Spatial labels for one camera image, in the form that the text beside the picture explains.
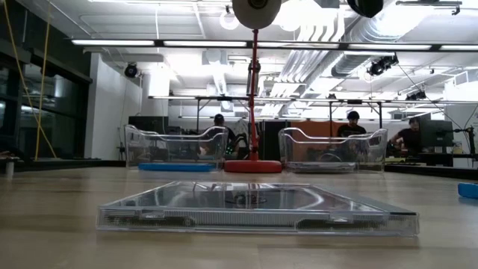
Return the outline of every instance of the table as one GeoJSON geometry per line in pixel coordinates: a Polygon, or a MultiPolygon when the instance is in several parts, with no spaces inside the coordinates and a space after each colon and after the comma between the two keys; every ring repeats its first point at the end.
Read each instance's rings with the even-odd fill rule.
{"type": "MultiPolygon", "coordinates": [[[[201,176],[187,176],[201,179],[201,176]]],[[[97,232],[96,206],[170,182],[177,173],[125,168],[17,173],[0,180],[2,268],[476,268],[478,202],[455,179],[383,175],[226,175],[354,191],[420,213],[417,238],[97,232]]]]}

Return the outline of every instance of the blue base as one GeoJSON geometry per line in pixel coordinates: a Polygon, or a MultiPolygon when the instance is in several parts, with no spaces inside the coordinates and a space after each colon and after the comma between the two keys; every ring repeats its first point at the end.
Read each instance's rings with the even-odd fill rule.
{"type": "Polygon", "coordinates": [[[181,163],[139,164],[138,169],[148,171],[211,172],[215,169],[215,165],[181,163]]]}
{"type": "Polygon", "coordinates": [[[458,194],[463,197],[478,199],[478,184],[460,183],[458,184],[458,194]]]}

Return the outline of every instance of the clear plastic bin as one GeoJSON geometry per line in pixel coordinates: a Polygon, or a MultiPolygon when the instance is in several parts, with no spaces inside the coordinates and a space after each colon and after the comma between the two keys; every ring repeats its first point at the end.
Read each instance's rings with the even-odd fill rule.
{"type": "Polygon", "coordinates": [[[221,169],[227,147],[228,129],[214,126],[199,135],[145,132],[125,126],[126,164],[210,164],[221,169]]]}
{"type": "Polygon", "coordinates": [[[416,236],[418,214],[320,185],[171,182],[99,206],[111,231],[416,236]]]}
{"type": "Polygon", "coordinates": [[[387,130],[342,137],[310,137],[301,129],[279,132],[281,162],[294,173],[383,172],[387,130]]]}

